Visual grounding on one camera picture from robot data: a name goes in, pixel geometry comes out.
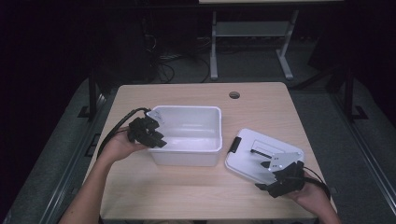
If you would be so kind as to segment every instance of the human arm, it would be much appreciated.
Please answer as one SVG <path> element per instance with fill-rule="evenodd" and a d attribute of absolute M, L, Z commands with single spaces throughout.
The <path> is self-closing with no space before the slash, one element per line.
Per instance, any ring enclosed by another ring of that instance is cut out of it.
<path fill-rule="evenodd" d="M 125 128 L 120 129 L 106 144 L 75 199 L 64 212 L 60 223 L 98 222 L 106 178 L 112 164 L 137 150 L 147 148 L 144 145 L 129 142 L 125 131 Z"/>
<path fill-rule="evenodd" d="M 307 172 L 304 176 L 312 178 Z M 319 186 L 305 183 L 301 190 L 288 193 L 288 196 L 305 210 L 318 216 L 321 224 L 341 223 L 326 193 Z"/>

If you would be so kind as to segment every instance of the table hole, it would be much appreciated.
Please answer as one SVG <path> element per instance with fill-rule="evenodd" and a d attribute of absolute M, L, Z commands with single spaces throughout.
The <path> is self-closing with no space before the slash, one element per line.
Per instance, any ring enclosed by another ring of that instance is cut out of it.
<path fill-rule="evenodd" d="M 230 92 L 229 96 L 232 99 L 238 99 L 241 96 L 241 94 L 239 94 L 239 92 L 237 92 L 237 91 L 232 91 L 232 92 Z"/>

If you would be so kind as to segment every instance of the desk leg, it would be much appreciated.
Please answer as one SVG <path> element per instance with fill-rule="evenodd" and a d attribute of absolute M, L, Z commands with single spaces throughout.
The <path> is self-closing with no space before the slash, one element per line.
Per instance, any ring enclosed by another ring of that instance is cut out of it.
<path fill-rule="evenodd" d="M 293 34 L 294 24 L 297 21 L 298 12 L 299 12 L 298 10 L 293 11 L 288 30 L 286 31 L 286 34 L 285 34 L 285 42 L 283 43 L 283 46 L 281 49 L 276 50 L 276 56 L 279 59 L 280 66 L 282 67 L 283 73 L 285 74 L 285 77 L 287 80 L 292 80 L 293 74 L 291 73 L 291 70 L 290 70 L 288 61 L 286 61 L 285 55 L 286 55 L 286 51 L 288 50 L 291 35 Z"/>
<path fill-rule="evenodd" d="M 212 50 L 210 51 L 210 78 L 217 80 L 218 76 L 218 60 L 216 58 L 216 11 L 213 12 L 212 21 Z"/>

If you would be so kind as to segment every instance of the gray carpet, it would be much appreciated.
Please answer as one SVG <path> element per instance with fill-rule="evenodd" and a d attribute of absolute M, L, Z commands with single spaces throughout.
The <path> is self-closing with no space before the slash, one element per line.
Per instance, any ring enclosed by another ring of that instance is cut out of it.
<path fill-rule="evenodd" d="M 287 58 L 295 75 L 293 81 L 286 81 L 276 59 L 276 46 L 248 49 L 234 54 L 219 54 L 218 82 L 281 81 L 288 86 L 306 80 L 318 71 L 307 65 L 314 43 L 293 42 Z M 208 53 L 200 55 L 208 62 Z M 202 60 L 181 59 L 167 63 L 175 70 L 171 83 L 198 83 L 207 75 L 207 66 Z M 164 67 L 168 77 L 172 71 Z M 161 83 L 157 77 L 152 83 Z M 314 149 L 320 168 L 332 189 L 332 196 L 340 218 L 344 223 L 396 223 L 396 216 L 390 209 L 381 189 L 364 159 L 359 144 L 345 122 L 343 114 L 334 100 L 342 94 L 330 95 L 324 90 L 327 78 L 309 86 L 303 91 L 290 91 L 304 129 Z M 362 106 L 369 119 L 357 120 L 364 139 L 377 157 L 384 173 L 396 180 L 394 174 L 396 148 L 395 129 L 375 105 L 369 92 L 357 82 L 355 104 Z M 63 117 L 54 130 L 34 170 L 27 179 L 17 200 L 11 208 L 9 223 L 56 222 L 63 210 L 73 199 L 80 187 L 91 160 L 85 151 L 96 133 L 102 131 L 107 113 L 116 90 L 107 96 L 94 122 L 77 118 L 79 110 L 88 105 L 88 84 L 83 82 L 66 108 Z M 66 168 L 71 169 L 65 187 L 57 188 Z M 53 203 L 53 209 L 47 209 Z M 291 223 L 293 220 L 274 220 L 273 223 Z M 300 220 L 312 223 L 312 220 Z M 108 223 L 125 223 L 107 221 Z"/>

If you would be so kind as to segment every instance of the dark background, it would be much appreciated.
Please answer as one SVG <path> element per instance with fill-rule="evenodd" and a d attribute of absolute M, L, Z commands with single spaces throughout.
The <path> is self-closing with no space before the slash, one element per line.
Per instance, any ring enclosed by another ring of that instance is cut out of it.
<path fill-rule="evenodd" d="M 124 2 L 148 5 L 147 1 Z M 0 5 L 0 220 L 73 93 L 90 73 L 95 73 L 104 93 L 120 84 L 148 83 L 155 76 L 155 58 L 145 50 L 144 31 L 180 50 L 188 49 L 178 38 L 193 40 L 210 34 L 208 12 L 156 10 L 151 18 L 156 25 L 147 27 L 141 22 L 147 11 L 105 10 L 101 3 L 33 0 L 3 1 Z M 318 38 L 312 65 L 318 69 L 335 63 L 349 67 L 396 125 L 395 9 L 393 1 L 350 0 L 330 21 L 307 10 L 300 15 L 294 38 Z"/>

